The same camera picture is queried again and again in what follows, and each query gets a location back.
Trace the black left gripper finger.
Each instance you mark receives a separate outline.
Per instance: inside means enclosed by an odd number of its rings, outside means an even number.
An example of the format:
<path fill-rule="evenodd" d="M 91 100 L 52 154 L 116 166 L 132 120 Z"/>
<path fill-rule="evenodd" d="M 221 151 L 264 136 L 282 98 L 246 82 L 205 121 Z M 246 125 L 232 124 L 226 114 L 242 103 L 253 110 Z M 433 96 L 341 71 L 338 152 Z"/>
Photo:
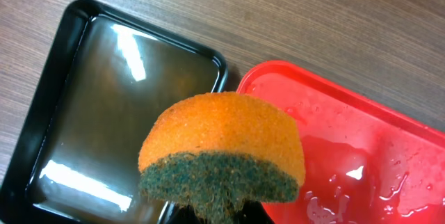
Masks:
<path fill-rule="evenodd" d="M 175 210 L 168 218 L 165 218 L 167 224 L 216 224 L 200 218 L 195 215 L 192 207 L 175 207 Z M 247 202 L 242 210 L 229 218 L 229 224 L 274 224 L 275 222 L 266 213 L 260 202 Z"/>

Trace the orange green sponge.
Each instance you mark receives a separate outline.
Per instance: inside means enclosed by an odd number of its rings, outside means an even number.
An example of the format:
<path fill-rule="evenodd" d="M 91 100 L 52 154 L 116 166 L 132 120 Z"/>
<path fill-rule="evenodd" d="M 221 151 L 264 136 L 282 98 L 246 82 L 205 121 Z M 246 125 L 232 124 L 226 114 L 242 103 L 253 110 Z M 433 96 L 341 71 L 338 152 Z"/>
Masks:
<path fill-rule="evenodd" d="M 211 223 L 234 223 L 249 202 L 293 202 L 305 183 L 295 120 L 235 92 L 166 109 L 143 142 L 138 169 L 148 198 L 190 207 Z"/>

